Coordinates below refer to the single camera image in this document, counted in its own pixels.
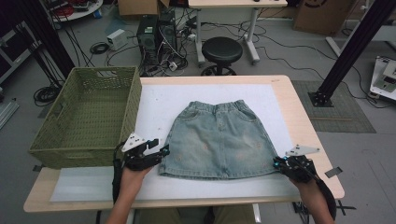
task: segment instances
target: denim skirt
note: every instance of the denim skirt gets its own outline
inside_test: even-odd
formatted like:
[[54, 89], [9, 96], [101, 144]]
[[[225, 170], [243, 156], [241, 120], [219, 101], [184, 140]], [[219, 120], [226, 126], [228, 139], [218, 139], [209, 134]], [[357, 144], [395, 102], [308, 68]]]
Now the denim skirt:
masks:
[[170, 155], [159, 174], [188, 179], [236, 179], [275, 172], [275, 148], [262, 122], [243, 100], [191, 102], [166, 138]]

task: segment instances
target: wicker storage basket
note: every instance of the wicker storage basket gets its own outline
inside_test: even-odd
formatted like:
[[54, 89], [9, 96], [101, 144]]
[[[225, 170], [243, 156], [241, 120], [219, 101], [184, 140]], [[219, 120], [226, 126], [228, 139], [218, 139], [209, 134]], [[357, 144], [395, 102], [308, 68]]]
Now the wicker storage basket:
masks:
[[29, 152], [53, 169], [111, 166], [134, 130], [141, 91], [137, 67], [74, 68]]

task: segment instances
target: black stool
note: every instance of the black stool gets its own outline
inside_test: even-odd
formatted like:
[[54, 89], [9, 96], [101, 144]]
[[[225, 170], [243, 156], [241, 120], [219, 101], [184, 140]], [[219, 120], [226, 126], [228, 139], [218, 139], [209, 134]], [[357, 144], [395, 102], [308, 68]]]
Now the black stool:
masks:
[[236, 76], [231, 63], [238, 61], [242, 57], [242, 47], [235, 40], [228, 37], [214, 37], [206, 40], [202, 45], [204, 57], [216, 65], [207, 67], [201, 76]]

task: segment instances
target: round stool seat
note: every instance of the round stool seat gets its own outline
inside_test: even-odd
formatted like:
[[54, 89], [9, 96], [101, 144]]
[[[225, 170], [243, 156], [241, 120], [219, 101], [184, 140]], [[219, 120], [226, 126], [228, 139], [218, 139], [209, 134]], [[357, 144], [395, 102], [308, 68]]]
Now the round stool seat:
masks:
[[212, 63], [229, 65], [242, 57], [242, 47], [228, 37], [213, 37], [202, 45], [202, 53]]

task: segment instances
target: black logo on box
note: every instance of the black logo on box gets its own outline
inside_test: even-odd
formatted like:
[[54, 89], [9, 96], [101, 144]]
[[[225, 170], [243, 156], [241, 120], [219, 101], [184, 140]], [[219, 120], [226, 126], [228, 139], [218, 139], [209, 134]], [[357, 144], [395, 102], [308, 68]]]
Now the black logo on box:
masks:
[[327, 0], [307, 0], [305, 1], [305, 6], [306, 7], [321, 7], [323, 6]]

